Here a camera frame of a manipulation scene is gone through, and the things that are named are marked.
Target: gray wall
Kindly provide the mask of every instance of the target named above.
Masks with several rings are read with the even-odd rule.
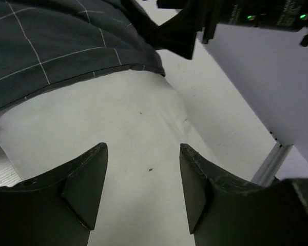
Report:
[[[205,47],[266,127],[308,161],[306,33],[219,25]]]

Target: white sheet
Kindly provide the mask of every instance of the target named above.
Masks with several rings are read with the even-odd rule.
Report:
[[[218,161],[165,78],[145,71],[114,73],[0,112],[0,145],[23,179],[99,142],[108,144],[109,163],[89,245],[194,245],[179,145],[188,143]]]

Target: checkered fabric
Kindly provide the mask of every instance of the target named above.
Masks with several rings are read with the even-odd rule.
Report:
[[[124,11],[120,0],[0,0],[0,110],[107,73],[163,75]]]

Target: dark cloth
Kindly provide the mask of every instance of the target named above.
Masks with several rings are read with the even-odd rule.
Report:
[[[164,75],[126,16],[120,0],[0,0],[0,110],[112,72]]]

